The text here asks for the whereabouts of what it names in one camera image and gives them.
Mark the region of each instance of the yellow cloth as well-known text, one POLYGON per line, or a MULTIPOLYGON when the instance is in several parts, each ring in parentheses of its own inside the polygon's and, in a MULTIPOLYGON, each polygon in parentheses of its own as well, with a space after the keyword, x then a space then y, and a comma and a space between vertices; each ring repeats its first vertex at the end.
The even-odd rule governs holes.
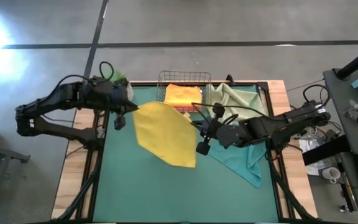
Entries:
POLYGON ((172 166, 196 167, 196 128, 173 106, 149 102, 134 111, 140 146, 172 166))
POLYGON ((164 103, 172 106, 191 106, 191 103, 201 103, 203 97, 198 86, 177 86, 169 84, 165 90, 164 103))

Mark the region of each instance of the concrete floor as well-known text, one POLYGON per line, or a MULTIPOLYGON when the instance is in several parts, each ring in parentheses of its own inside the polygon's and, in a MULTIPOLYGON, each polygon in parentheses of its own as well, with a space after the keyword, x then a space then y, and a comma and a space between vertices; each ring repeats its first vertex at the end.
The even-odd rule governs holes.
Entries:
MULTIPOLYGON (((0 46, 90 44, 103 0, 0 0, 0 46)), ((325 40, 358 40, 358 1, 110 0, 99 43, 195 41, 317 41, 309 46, 98 49, 90 75, 102 60, 130 80, 156 80, 161 70, 205 71, 213 79, 228 73, 238 80, 284 80, 287 89, 322 79, 322 71, 342 67, 358 55, 358 45, 319 45, 325 40)), ((0 191, 0 223, 50 218, 67 141, 16 133, 14 108, 50 93, 69 74, 84 74, 84 49, 0 49, 0 145, 31 155, 12 162, 11 178, 0 191)), ((300 106, 302 89, 288 93, 300 106)), ((318 90, 310 98, 318 99, 318 90)), ((328 110, 338 121, 332 103, 328 110)), ((74 111, 51 117, 74 118, 74 111)), ((340 187, 311 178, 318 214, 325 220, 358 223, 358 213, 340 213, 340 187)))

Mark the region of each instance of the white mug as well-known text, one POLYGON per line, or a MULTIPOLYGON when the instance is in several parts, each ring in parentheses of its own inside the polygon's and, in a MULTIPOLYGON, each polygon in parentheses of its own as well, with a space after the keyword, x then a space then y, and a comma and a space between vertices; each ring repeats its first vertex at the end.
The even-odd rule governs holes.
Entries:
POLYGON ((332 184, 336 184, 336 180, 341 177, 341 172, 335 167, 330 167, 323 170, 322 175, 325 179, 329 180, 332 184))

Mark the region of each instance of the metal basket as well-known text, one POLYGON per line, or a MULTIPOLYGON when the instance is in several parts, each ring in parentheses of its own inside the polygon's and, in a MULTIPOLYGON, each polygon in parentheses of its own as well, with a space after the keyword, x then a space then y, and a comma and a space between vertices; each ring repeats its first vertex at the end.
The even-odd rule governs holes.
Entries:
MULTIPOLYGON (((201 90, 202 103, 211 104, 211 90, 206 87, 208 84, 211 84, 211 74, 208 72, 161 71, 157 83, 157 101, 164 102, 165 89, 171 83, 179 86, 198 86, 201 90)), ((180 106, 175 108, 179 112, 197 112, 192 106, 180 106)), ((203 113, 206 111, 205 106, 199 108, 203 113)))

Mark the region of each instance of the orange cloth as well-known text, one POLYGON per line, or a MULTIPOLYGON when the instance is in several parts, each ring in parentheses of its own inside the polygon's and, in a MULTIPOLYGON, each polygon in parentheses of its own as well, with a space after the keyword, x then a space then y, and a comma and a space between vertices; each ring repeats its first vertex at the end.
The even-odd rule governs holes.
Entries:
POLYGON ((203 97, 198 86, 177 86, 169 84, 165 90, 164 103, 172 106, 191 106, 191 103, 201 103, 203 97))

